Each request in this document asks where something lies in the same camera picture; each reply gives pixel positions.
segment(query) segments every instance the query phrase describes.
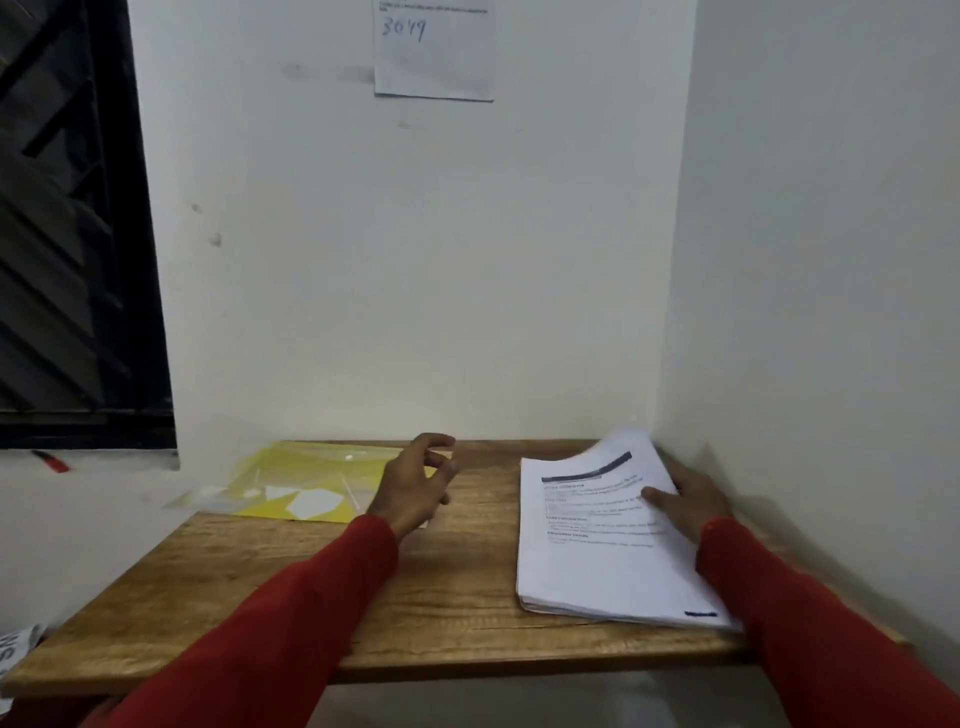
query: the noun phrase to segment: red sleeve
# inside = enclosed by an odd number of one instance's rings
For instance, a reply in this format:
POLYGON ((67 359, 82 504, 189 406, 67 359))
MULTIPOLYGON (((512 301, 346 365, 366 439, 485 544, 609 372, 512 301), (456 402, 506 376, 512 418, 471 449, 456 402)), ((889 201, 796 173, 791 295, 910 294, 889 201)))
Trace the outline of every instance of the red sleeve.
POLYGON ((316 556, 257 589, 108 716, 85 725, 302 728, 396 558, 390 526, 361 516, 316 556))
POLYGON ((740 523, 704 526, 697 571, 743 621, 796 728, 960 725, 947 686, 740 523))

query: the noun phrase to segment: wooden table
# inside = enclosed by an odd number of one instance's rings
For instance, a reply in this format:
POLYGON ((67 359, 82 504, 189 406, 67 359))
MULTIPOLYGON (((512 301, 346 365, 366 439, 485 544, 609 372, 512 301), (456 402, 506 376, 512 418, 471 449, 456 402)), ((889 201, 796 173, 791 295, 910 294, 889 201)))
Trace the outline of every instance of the wooden table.
MULTIPOLYGON (((334 682, 751 661, 736 635, 549 617, 519 608, 519 459, 568 457, 590 444, 458 443, 462 471, 450 489, 452 504, 403 544, 399 570, 371 605, 334 682)), ((196 515, 11 671, 3 693, 129 692, 259 584, 342 530, 332 523, 196 515)))

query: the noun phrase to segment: handwritten number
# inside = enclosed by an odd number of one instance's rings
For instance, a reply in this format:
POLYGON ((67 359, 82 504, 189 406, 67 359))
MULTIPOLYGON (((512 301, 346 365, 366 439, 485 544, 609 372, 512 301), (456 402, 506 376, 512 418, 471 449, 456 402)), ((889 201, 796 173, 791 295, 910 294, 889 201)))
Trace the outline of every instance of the handwritten number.
MULTIPOLYGON (((410 37, 415 37, 417 43, 420 43, 423 41, 423 31, 426 30, 426 20, 407 20, 406 30, 409 31, 410 37)), ((398 35, 402 34, 404 31, 403 21, 388 17, 383 23, 383 33, 381 35, 388 36, 391 31, 398 35)))

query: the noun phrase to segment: person's left hand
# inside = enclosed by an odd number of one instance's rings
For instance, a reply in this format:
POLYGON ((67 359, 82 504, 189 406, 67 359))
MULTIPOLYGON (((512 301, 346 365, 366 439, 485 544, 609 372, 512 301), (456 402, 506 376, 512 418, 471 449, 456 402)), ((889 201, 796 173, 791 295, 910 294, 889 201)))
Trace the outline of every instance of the person's left hand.
POLYGON ((452 448, 455 442, 449 435, 424 432, 387 463, 367 513, 386 521, 398 541, 432 519, 438 506, 450 502, 446 486, 460 469, 455 460, 430 448, 452 448), (437 471, 427 477, 424 465, 437 471))

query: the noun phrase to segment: person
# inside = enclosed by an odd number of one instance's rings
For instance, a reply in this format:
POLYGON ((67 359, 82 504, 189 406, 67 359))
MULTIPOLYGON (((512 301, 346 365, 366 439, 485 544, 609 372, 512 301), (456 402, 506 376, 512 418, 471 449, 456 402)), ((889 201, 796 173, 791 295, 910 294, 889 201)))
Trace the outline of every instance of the person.
MULTIPOLYGON (((83 728, 302 728, 398 545, 448 502, 456 460, 422 434, 387 465, 366 515, 257 589, 220 626, 83 728), (423 466, 436 468, 426 477, 423 466)), ((816 579, 768 551, 709 477, 664 456, 679 494, 642 492, 698 544, 697 571, 744 626, 794 726, 960 726, 960 698, 816 579)))

